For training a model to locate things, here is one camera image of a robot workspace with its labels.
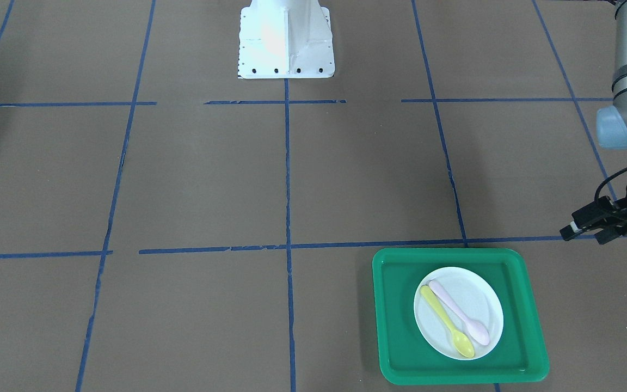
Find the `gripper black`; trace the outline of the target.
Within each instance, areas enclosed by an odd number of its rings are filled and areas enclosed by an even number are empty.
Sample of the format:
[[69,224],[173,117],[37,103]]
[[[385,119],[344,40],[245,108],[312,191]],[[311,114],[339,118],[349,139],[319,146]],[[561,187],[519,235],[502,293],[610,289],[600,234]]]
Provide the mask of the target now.
[[573,212],[572,221],[560,229],[562,240],[571,241],[592,231],[599,244],[627,236],[627,186],[620,207],[612,199],[597,199],[583,206]]

